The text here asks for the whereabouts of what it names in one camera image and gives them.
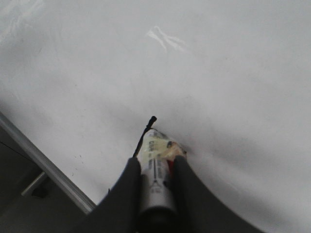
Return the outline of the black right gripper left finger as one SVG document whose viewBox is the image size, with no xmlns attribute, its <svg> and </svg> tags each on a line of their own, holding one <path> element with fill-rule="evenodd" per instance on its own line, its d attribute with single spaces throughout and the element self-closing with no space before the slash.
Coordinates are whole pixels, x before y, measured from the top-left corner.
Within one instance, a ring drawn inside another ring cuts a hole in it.
<svg viewBox="0 0 311 233">
<path fill-rule="evenodd" d="M 72 231 L 134 233 L 138 216 L 140 173 L 141 167 L 137 158 L 130 158 L 110 192 Z"/>
</svg>

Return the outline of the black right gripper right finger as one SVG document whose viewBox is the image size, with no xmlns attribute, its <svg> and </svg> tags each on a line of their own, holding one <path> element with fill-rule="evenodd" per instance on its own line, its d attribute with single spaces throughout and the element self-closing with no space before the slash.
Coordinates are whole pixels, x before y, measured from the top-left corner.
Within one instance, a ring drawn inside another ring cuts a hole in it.
<svg viewBox="0 0 311 233">
<path fill-rule="evenodd" d="M 197 177 L 185 157 L 173 162 L 173 194 L 180 233 L 260 233 L 223 204 Z"/>
</svg>

